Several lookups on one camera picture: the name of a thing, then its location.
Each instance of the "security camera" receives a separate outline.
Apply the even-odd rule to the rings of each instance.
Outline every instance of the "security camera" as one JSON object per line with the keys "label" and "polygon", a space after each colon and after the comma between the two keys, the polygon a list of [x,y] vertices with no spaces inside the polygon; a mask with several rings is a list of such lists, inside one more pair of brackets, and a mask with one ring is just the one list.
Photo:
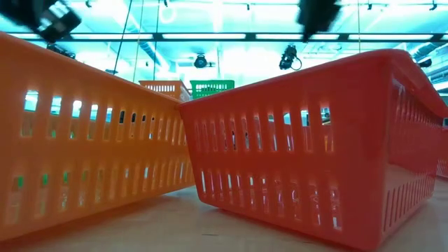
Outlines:
{"label": "security camera", "polygon": [[198,55],[195,60],[195,67],[196,68],[204,68],[207,66],[207,60],[205,59],[204,55]]}
{"label": "security camera", "polygon": [[422,62],[419,62],[419,66],[421,68],[430,67],[432,64],[433,64],[433,61],[431,59],[427,59]]}
{"label": "security camera", "polygon": [[300,68],[302,68],[302,61],[297,57],[297,49],[295,48],[295,45],[288,45],[280,59],[280,70],[292,69],[294,60],[299,61]]}

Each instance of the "wooden floor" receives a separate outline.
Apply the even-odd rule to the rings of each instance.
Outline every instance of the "wooden floor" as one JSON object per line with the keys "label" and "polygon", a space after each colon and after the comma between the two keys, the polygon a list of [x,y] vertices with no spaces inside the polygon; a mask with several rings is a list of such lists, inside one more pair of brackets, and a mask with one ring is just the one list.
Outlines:
{"label": "wooden floor", "polygon": [[[194,188],[6,243],[0,251],[345,251],[201,203]],[[380,251],[448,251],[448,181]]]}

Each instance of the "orange basket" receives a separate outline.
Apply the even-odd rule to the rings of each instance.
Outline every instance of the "orange basket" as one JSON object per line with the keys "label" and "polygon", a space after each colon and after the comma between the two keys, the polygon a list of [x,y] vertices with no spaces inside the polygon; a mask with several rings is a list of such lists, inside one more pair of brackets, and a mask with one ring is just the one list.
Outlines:
{"label": "orange basket", "polygon": [[194,185],[179,102],[0,33],[0,240]]}
{"label": "orange basket", "polygon": [[181,102],[191,100],[191,94],[181,80],[140,80],[140,85],[168,95]]}
{"label": "orange basket", "polygon": [[448,114],[399,50],[344,58],[180,110],[203,202],[365,250],[432,195]]}

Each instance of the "green basket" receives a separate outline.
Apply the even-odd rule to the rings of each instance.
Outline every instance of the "green basket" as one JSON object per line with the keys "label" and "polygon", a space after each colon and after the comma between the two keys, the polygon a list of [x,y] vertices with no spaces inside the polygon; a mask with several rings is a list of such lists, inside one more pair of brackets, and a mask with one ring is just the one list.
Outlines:
{"label": "green basket", "polygon": [[235,88],[234,80],[191,80],[190,83],[193,99],[199,99]]}

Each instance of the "cable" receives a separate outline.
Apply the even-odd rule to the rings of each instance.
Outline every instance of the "cable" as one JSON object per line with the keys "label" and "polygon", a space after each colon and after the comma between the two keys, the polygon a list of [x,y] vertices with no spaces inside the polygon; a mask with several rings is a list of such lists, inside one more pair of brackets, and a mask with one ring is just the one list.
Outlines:
{"label": "cable", "polygon": [[361,11],[360,4],[358,0],[358,44],[359,44],[359,53],[361,53]]}
{"label": "cable", "polygon": [[130,13],[131,13],[131,6],[132,6],[132,0],[129,2],[129,9],[127,10],[127,16],[126,16],[126,21],[125,21],[125,27],[123,28],[123,33],[121,34],[121,40],[120,40],[120,45],[118,46],[117,58],[115,59],[115,66],[113,67],[113,75],[115,75],[116,72],[117,72],[118,58],[119,58],[119,56],[120,56],[121,45],[123,44],[123,38],[125,37],[126,26],[127,26],[127,20],[129,19],[129,15],[130,15]]}
{"label": "cable", "polygon": [[141,1],[141,12],[140,12],[140,26],[139,26],[139,37],[137,38],[137,50],[135,54],[135,64],[134,64],[134,76],[132,77],[132,82],[135,83],[135,73],[137,72],[137,60],[139,59],[139,43],[140,43],[140,33],[141,33],[141,21],[143,20],[143,7],[145,0]]}
{"label": "cable", "polygon": [[[155,33],[157,34],[159,32],[159,14],[160,13],[160,0],[159,4],[157,5],[157,22],[155,23]],[[153,68],[153,81],[155,81],[155,61],[157,59],[157,41],[154,42],[154,68]]]}
{"label": "cable", "polygon": [[298,69],[295,69],[295,68],[293,68],[293,66],[291,66],[291,69],[294,71],[299,71],[302,69],[303,63],[302,63],[302,60],[299,59],[299,57],[295,57],[295,58],[296,58],[296,60],[298,60],[300,62],[300,67]]}

